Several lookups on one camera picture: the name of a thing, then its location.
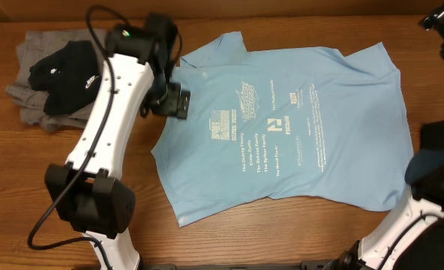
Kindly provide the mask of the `light blue printed t-shirt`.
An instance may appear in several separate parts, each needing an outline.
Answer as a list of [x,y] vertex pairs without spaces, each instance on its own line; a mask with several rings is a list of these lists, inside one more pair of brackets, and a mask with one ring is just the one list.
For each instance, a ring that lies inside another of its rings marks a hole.
[[343,55],[250,52],[238,32],[184,55],[190,90],[152,154],[180,226],[262,198],[322,197],[392,209],[413,156],[401,74],[377,43]]

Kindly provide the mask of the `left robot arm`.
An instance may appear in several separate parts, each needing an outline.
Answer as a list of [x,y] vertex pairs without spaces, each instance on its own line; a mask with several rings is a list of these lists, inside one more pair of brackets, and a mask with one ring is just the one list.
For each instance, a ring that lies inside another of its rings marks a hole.
[[49,212],[90,243],[102,269],[141,269],[128,229],[136,197],[122,182],[123,160],[137,116],[188,116],[191,94],[170,79],[182,36],[169,16],[150,13],[143,27],[122,20],[97,47],[103,73],[88,122],[64,165],[46,170]]

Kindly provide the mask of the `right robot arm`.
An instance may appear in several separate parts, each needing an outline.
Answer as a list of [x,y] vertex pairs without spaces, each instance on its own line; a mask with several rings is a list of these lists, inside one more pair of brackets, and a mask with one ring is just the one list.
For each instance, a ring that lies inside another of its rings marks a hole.
[[371,234],[339,258],[302,262],[301,269],[393,269],[420,235],[444,221],[444,121],[422,126],[421,150],[405,179],[402,198]]

